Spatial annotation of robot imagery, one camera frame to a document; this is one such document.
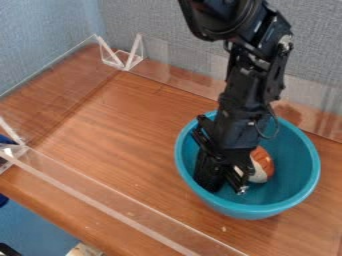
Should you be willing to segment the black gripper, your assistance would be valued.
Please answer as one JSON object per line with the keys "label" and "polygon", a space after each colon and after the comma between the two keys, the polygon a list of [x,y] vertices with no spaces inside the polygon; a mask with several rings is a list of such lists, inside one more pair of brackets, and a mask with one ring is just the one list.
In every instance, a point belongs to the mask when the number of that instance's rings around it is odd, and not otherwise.
{"label": "black gripper", "polygon": [[255,174],[251,152],[256,149],[270,120],[270,105],[260,102],[219,97],[213,119],[196,117],[197,125],[192,138],[199,145],[193,180],[213,193],[224,184],[224,164],[228,164],[226,178],[238,195],[248,189],[248,178]]}

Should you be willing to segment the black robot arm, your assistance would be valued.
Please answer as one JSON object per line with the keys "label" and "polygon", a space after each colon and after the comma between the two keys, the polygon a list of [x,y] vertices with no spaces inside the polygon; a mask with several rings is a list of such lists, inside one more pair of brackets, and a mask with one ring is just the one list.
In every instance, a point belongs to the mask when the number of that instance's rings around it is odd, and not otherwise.
{"label": "black robot arm", "polygon": [[291,25],[267,0],[177,0],[193,36],[220,41],[228,52],[226,88],[213,118],[196,117],[199,145],[193,180],[209,192],[230,185],[247,190],[255,174],[251,152],[276,120],[271,102],[284,89],[284,68],[294,48]]}

